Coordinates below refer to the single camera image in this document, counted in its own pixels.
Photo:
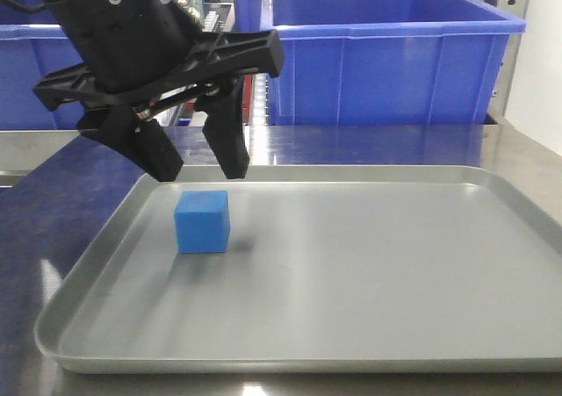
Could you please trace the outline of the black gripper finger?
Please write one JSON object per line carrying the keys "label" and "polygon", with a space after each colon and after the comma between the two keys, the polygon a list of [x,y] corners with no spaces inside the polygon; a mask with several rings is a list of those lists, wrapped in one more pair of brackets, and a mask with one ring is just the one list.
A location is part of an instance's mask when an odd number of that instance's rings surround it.
{"label": "black gripper finger", "polygon": [[89,108],[79,133],[123,155],[159,182],[173,182],[184,161],[155,120],[143,121],[127,105]]}
{"label": "black gripper finger", "polygon": [[227,179],[243,179],[249,167],[242,125],[242,77],[219,83],[212,95],[199,97],[198,112],[207,115],[203,134]]}

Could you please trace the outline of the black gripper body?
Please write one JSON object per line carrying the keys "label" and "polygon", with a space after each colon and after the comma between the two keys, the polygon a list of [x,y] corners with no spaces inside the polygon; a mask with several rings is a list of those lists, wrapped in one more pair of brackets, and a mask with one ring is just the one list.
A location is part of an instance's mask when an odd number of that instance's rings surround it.
{"label": "black gripper body", "polygon": [[192,100],[209,112],[245,75],[277,77],[284,66],[277,31],[205,32],[174,2],[43,1],[83,60],[34,87],[50,111],[80,102],[156,114]]}

